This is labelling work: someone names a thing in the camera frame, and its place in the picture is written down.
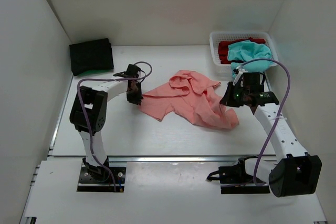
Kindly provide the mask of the pink t shirt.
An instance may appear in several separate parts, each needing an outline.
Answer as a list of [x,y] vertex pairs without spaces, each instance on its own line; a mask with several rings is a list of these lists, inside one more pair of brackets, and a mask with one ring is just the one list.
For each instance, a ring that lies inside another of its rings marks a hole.
[[199,72],[180,70],[167,83],[144,93],[139,110],[158,121],[174,112],[193,125],[231,130],[239,119],[234,109],[220,104],[215,92],[219,86],[219,81]]

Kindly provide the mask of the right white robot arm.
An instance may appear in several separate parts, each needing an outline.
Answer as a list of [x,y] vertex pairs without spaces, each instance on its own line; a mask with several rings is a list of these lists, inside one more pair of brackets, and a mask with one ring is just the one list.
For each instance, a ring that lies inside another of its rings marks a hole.
[[272,164],[260,156],[247,156],[232,166],[220,166],[216,179],[221,184],[221,193],[272,193],[276,197],[314,194],[321,159],[310,155],[299,143],[282,116],[275,94],[264,90],[265,80],[263,73],[238,70],[234,81],[228,83],[221,104],[250,107],[267,134],[277,162]]

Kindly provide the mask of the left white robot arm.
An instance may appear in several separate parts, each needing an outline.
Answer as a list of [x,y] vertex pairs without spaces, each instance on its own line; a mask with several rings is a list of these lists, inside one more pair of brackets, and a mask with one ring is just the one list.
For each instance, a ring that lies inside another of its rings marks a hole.
[[129,64],[126,71],[114,75],[115,79],[100,79],[101,83],[95,87],[83,86],[81,82],[77,84],[69,119],[83,141],[86,152],[83,163],[87,173],[99,183],[114,180],[101,134],[108,102],[125,93],[129,103],[140,105],[143,100],[141,83],[145,79],[142,73],[138,63]]

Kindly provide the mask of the white plastic basket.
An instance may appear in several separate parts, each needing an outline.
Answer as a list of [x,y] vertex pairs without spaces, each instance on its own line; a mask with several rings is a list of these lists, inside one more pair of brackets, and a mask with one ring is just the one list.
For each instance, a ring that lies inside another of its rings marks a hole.
[[266,46],[271,50],[273,60],[278,60],[278,55],[274,44],[267,32],[248,30],[248,31],[213,31],[209,35],[209,45],[216,73],[221,77],[232,77],[230,64],[221,64],[218,46],[222,41],[234,41],[238,39],[264,39]]

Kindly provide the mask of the teal t shirt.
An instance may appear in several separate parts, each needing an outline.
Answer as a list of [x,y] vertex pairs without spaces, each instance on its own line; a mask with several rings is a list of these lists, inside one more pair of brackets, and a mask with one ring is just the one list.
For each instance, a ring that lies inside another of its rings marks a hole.
[[243,66],[248,72],[265,72],[268,68],[276,63],[269,61],[273,60],[272,52],[265,44],[257,44],[250,40],[244,40],[230,44],[228,46],[228,60],[231,62],[232,78],[235,79],[236,73],[234,70],[240,66],[242,62],[248,62],[258,59],[252,63]]

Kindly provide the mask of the red t shirt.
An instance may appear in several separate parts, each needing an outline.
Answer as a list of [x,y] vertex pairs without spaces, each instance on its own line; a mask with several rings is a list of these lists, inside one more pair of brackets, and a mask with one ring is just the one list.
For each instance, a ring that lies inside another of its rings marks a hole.
[[251,42],[255,42],[257,44],[265,44],[266,41],[264,39],[256,39],[256,38],[252,38],[249,37],[247,39],[238,39],[238,40],[233,40],[233,41],[221,41],[218,44],[218,55],[219,55],[219,59],[221,64],[231,64],[231,63],[243,63],[243,61],[241,60],[233,60],[233,61],[229,61],[228,60],[228,46],[237,42],[241,42],[241,41],[245,41],[245,40],[249,40]]

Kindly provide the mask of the folded black t shirt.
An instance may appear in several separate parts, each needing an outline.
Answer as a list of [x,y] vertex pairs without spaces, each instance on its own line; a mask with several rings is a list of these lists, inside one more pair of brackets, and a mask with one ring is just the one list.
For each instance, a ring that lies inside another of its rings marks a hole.
[[87,71],[114,69],[112,45],[108,38],[71,44],[69,50],[74,76]]

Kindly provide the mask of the aluminium table rail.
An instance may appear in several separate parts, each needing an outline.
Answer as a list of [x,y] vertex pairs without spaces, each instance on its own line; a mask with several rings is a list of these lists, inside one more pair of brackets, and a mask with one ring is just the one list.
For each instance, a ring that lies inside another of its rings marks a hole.
[[109,156],[112,163],[140,162],[140,163],[181,163],[181,162],[235,162],[243,157],[254,156],[235,156],[235,155],[219,155],[219,156]]

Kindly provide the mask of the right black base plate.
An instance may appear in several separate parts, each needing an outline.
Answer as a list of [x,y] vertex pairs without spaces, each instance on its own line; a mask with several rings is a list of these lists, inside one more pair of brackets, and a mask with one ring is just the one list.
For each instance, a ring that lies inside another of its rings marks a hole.
[[268,185],[256,186],[253,177],[240,168],[220,167],[219,178],[222,195],[270,193]]

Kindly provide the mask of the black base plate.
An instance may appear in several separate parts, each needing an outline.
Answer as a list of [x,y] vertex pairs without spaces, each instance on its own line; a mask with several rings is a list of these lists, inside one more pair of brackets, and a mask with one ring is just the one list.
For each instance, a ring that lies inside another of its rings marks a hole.
[[126,167],[110,167],[114,175],[115,183],[110,174],[104,171],[102,177],[97,178],[92,176],[84,163],[81,165],[81,170],[78,178],[77,192],[91,193],[123,193],[125,191]]
[[268,185],[256,186],[253,177],[240,168],[220,167],[219,178],[222,195],[270,193]]

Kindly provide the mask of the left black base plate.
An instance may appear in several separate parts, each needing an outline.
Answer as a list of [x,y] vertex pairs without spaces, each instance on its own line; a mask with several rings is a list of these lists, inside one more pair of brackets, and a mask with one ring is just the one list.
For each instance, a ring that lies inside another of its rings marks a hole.
[[104,171],[102,177],[97,178],[92,176],[84,163],[81,165],[81,170],[78,178],[77,192],[91,193],[123,193],[125,191],[126,167],[110,167],[114,175],[115,183],[110,174]]

